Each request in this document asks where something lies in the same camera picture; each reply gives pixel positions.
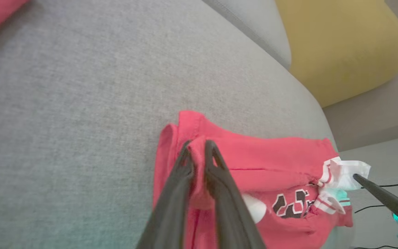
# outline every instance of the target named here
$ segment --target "yellow pillow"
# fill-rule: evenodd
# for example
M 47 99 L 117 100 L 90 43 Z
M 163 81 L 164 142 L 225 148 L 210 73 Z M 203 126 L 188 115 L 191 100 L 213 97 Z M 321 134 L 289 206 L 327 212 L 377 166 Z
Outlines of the yellow pillow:
M 322 107 L 398 73 L 398 19 L 383 0 L 276 0 L 290 72 Z

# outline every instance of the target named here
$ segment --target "gray wall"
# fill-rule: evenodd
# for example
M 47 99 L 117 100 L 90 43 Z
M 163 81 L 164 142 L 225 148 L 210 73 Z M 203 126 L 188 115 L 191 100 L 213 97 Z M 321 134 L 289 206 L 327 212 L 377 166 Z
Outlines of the gray wall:
M 398 17 L 398 0 L 387 0 Z M 326 107 L 339 151 L 398 138 L 398 75 L 389 83 Z
M 360 160 L 371 165 L 369 179 L 379 185 L 398 183 L 398 139 L 369 145 L 340 153 L 343 160 Z M 388 191 L 398 196 L 398 186 L 388 187 Z M 354 211 L 369 205 L 381 205 L 366 190 L 349 192 Z M 374 207 L 354 214 L 356 231 L 353 246 L 375 248 L 378 246 L 398 246 L 398 225 L 391 213 L 384 207 Z

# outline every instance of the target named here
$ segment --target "gray couch cushion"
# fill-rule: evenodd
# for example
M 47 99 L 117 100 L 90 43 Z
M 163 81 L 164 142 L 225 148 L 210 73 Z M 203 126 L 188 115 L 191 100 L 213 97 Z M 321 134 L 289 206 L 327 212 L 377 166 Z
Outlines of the gray couch cushion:
M 282 66 L 291 66 L 291 50 L 275 0 L 203 0 Z
M 198 0 L 40 0 L 0 31 L 0 248 L 133 248 L 182 109 L 329 137 L 311 94 Z

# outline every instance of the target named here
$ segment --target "white floor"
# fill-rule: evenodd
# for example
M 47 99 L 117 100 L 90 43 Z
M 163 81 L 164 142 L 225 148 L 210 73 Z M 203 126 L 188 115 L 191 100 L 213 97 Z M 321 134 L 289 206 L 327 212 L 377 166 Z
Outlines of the white floor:
M 360 160 L 371 165 L 369 179 L 379 185 L 398 183 L 398 139 L 369 145 L 340 153 L 343 160 Z M 388 187 L 388 191 L 398 196 L 398 186 Z M 369 205 L 381 205 L 366 190 L 349 193 L 354 210 Z M 356 236 L 355 247 L 374 248 L 379 246 L 398 246 L 398 225 L 391 213 L 384 207 L 374 207 L 354 214 Z

